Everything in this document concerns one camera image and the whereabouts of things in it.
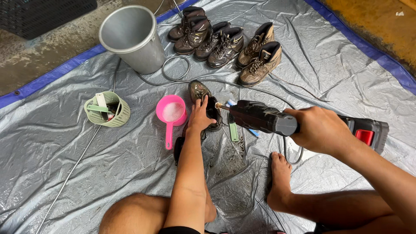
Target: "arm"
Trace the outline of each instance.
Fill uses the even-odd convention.
[[[416,234],[416,177],[385,160],[354,137],[333,111],[319,107],[286,109],[300,123],[291,138],[299,146],[329,154],[366,178],[380,196]]]
[[[171,203],[164,227],[184,226],[204,233],[206,190],[201,151],[201,131],[214,119],[206,116],[208,96],[192,106],[173,184]]]

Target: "pink plastic scoop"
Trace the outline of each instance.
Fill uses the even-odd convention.
[[[174,126],[181,126],[185,123],[187,116],[185,102],[180,96],[164,96],[156,106],[157,117],[166,123],[166,149],[172,149],[172,133]]]

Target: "soap foam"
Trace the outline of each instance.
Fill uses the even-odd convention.
[[[171,102],[163,109],[162,116],[165,121],[173,122],[182,116],[183,109],[184,107],[179,102]]]

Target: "hand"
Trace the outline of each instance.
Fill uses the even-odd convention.
[[[210,124],[215,124],[217,121],[215,119],[210,119],[207,117],[207,104],[208,104],[208,95],[205,96],[204,101],[201,105],[202,100],[196,100],[195,105],[192,105],[192,114],[189,117],[188,129],[190,131],[197,131],[200,133],[202,130],[207,128]]]
[[[293,115],[300,124],[300,132],[290,137],[308,150],[339,159],[351,147],[361,143],[331,110],[309,107],[300,110],[285,109],[283,112]]]

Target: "gray tarp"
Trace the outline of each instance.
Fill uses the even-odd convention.
[[[416,174],[416,97],[303,0],[202,0],[196,6],[206,10],[212,23],[228,20],[234,27],[243,27],[246,43],[261,24],[273,21],[275,38],[283,47],[282,61],[274,73],[331,102],[317,101],[304,90],[270,77],[257,87],[280,94],[298,108],[319,105],[339,114],[388,122],[390,133],[383,156]],[[166,22],[178,21],[175,16]],[[158,27],[170,57],[174,52],[166,38],[168,30]],[[235,82],[239,75],[233,63],[211,69],[192,56],[188,58],[191,71],[185,79]],[[83,104],[95,93],[112,88],[117,60],[109,52],[95,56],[25,100],[0,110],[0,233],[36,231],[98,128],[87,120]],[[173,61],[167,66],[168,74],[178,77],[185,65],[182,60]],[[145,78],[165,81],[160,71]],[[215,82],[206,85],[222,101],[246,99],[286,107],[263,93]],[[105,211],[119,199],[134,192],[171,194],[176,167],[172,151],[164,149],[165,125],[158,120],[155,107],[163,96],[177,94],[190,111],[186,85],[150,86],[122,62],[116,93],[130,105],[130,120],[122,127],[101,128],[47,217],[42,233],[97,233]],[[182,127],[175,127],[174,138],[181,131]],[[282,150],[281,138],[261,133],[258,139],[240,127],[239,133],[243,143],[231,143],[224,127],[208,132],[202,144],[207,184],[219,213],[207,229],[265,233],[282,229],[282,224],[292,234],[311,231],[314,223],[274,213],[264,201],[269,154]],[[294,154],[298,147],[290,145]],[[293,169],[291,186],[293,192],[307,194],[371,188],[346,165],[308,151]]]

